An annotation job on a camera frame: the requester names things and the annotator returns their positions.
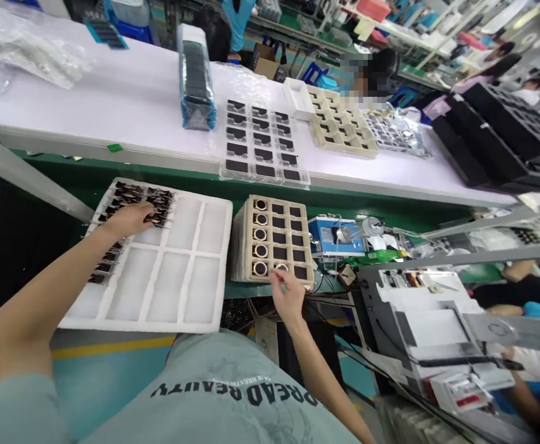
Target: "light green shirt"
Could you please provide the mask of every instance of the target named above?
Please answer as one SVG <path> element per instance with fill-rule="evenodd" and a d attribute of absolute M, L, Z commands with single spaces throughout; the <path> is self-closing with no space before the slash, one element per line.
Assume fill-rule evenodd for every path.
<path fill-rule="evenodd" d="M 47 376 L 27 374 L 0 382 L 0 444 L 72 443 L 58 408 L 54 381 Z M 250 340 L 221 332 L 180 337 L 162 373 L 82 442 L 358 441 Z"/>

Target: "cardboard box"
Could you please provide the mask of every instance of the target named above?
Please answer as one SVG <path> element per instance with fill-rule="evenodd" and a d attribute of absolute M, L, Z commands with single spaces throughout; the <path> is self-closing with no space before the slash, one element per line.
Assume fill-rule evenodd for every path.
<path fill-rule="evenodd" d="M 274 80 L 280 63 L 276 61 L 274 49 L 256 43 L 253 49 L 253 72 Z"/>

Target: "blue plastic wrap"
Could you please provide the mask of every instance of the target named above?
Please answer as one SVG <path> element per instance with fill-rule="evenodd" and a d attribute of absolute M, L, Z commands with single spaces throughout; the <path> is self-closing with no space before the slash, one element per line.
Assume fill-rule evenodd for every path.
<path fill-rule="evenodd" d="M 177 28 L 177 51 L 183 127 L 210 131 L 216 125 L 216 104 L 204 31 L 180 25 Z"/>

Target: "green tape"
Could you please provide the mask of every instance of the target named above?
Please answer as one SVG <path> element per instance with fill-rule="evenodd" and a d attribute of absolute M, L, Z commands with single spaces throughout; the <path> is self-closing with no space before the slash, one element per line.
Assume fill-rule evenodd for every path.
<path fill-rule="evenodd" d="M 107 149 L 109 149 L 110 152 L 118 152 L 118 151 L 123 150 L 120 144 L 107 145 Z"/>

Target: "blue machine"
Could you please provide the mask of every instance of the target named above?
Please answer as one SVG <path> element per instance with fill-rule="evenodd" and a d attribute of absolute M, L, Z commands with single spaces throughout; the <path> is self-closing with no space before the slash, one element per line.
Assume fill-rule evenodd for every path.
<path fill-rule="evenodd" d="M 356 224 L 351 219 L 338 219 L 318 216 L 309 220 L 311 255 L 313 257 L 351 257 L 364 256 L 362 240 L 345 242 L 338 230 Z"/>

